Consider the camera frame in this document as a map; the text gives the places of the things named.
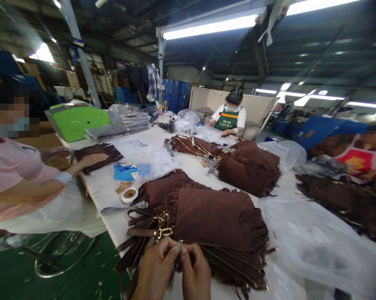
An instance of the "blue tape dispenser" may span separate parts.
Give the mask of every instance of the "blue tape dispenser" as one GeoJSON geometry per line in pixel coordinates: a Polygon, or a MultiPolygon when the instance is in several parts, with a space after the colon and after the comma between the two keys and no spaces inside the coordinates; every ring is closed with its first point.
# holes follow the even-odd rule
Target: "blue tape dispenser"
{"type": "Polygon", "coordinates": [[[121,181],[134,181],[137,179],[138,170],[135,165],[128,165],[123,167],[119,162],[114,166],[114,179],[121,181]]]}

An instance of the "face mask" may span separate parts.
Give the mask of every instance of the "face mask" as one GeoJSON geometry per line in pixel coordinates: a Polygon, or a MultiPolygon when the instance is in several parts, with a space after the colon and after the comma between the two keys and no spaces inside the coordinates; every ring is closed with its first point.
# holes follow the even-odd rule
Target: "face mask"
{"type": "Polygon", "coordinates": [[[0,138],[19,137],[19,131],[28,131],[30,129],[30,118],[18,118],[15,124],[0,124],[0,138]]]}
{"type": "Polygon", "coordinates": [[[233,113],[239,111],[239,106],[226,105],[224,108],[226,111],[233,112],[233,113]]]}

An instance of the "white shirt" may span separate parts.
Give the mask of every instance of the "white shirt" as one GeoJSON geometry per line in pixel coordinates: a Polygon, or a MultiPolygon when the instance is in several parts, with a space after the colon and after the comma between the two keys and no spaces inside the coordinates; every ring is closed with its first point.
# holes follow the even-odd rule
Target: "white shirt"
{"type": "MultiPolygon", "coordinates": [[[[243,108],[241,105],[239,106],[240,111],[238,113],[238,120],[237,120],[237,127],[245,128],[245,122],[246,122],[246,109],[243,108]]],[[[220,117],[220,113],[222,113],[224,110],[224,104],[222,104],[218,110],[212,115],[212,119],[217,121],[220,117]]]]}

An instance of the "green apron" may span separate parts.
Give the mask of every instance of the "green apron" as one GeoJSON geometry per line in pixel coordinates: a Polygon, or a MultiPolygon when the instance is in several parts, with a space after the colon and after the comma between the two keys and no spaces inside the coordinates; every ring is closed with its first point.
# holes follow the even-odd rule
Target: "green apron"
{"type": "Polygon", "coordinates": [[[220,113],[220,117],[217,120],[216,124],[214,125],[214,128],[217,128],[222,131],[226,129],[237,128],[238,114],[239,114],[239,111],[226,112],[226,108],[224,108],[223,112],[220,113]]]}

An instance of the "pink shirt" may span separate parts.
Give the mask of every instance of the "pink shirt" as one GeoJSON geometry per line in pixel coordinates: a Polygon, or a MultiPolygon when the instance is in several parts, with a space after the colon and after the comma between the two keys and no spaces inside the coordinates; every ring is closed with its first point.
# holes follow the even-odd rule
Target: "pink shirt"
{"type": "MultiPolygon", "coordinates": [[[[22,179],[41,184],[60,173],[41,161],[39,151],[31,146],[1,139],[0,143],[0,193],[18,184],[22,179]]],[[[0,204],[0,222],[34,212],[55,199],[62,190],[34,204],[0,204]]]]}

